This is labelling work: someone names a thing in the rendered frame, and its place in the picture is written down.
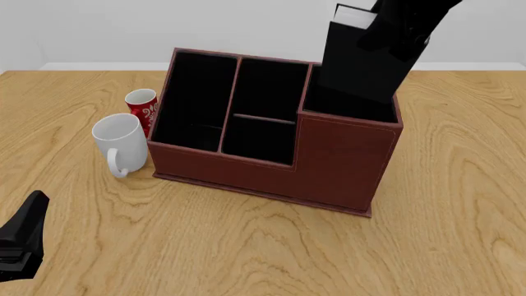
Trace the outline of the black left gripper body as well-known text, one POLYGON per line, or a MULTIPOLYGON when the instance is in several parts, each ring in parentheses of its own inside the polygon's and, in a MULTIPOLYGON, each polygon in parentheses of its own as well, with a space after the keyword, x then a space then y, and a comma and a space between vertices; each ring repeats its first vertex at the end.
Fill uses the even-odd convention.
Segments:
POLYGON ((43 261, 42 243, 0 240, 0 282, 33 279, 43 261))

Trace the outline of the red mug with white pattern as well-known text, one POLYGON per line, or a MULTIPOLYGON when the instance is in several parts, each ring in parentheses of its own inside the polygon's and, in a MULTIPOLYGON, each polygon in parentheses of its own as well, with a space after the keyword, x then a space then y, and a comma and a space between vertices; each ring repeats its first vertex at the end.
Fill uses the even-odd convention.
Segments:
POLYGON ((145 137, 148 137, 159 105, 155 90, 133 90, 126 95, 125 102, 131 114, 139 118, 145 137))

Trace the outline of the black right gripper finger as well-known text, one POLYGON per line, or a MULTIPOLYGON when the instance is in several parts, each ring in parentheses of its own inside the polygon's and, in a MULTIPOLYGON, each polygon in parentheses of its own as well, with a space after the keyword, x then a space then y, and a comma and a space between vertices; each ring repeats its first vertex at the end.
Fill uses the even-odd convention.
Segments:
POLYGON ((358 39, 357 46, 365 51, 389 48, 395 40, 395 26, 378 14, 358 39))

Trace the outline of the red-brown desk caddy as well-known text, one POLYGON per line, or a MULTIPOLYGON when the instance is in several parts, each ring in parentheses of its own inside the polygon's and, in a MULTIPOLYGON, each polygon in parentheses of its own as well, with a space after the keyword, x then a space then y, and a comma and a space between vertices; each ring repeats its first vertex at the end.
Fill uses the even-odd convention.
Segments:
POLYGON ((319 63, 174 49, 148 136, 156 178, 371 214, 403 130, 316 86, 319 63))

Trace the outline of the black book with white pages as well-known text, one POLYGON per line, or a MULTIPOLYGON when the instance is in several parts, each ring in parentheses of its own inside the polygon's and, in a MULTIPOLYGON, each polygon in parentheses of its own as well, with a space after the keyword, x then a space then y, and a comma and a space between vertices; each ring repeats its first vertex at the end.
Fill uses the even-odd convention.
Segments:
POLYGON ((319 83, 356 99, 388 104, 418 58, 401 61, 388 49, 360 49, 358 39, 375 18, 376 13, 366 9, 336 6, 319 83))

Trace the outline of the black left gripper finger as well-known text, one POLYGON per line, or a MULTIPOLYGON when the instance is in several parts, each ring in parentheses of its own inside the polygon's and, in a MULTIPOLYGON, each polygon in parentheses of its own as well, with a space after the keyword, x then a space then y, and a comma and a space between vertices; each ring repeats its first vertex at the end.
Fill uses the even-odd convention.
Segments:
POLYGON ((42 252, 44 220, 49 198, 33 191, 18 211, 0 227, 0 248, 19 248, 25 252, 42 252))

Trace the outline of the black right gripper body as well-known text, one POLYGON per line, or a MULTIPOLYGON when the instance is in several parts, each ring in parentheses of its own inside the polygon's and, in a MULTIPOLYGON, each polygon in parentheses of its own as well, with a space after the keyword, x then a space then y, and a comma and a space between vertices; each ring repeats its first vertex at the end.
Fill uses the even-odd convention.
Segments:
POLYGON ((463 0, 376 0, 372 9, 395 26, 393 44, 386 48, 401 61, 419 58, 450 9, 463 0))

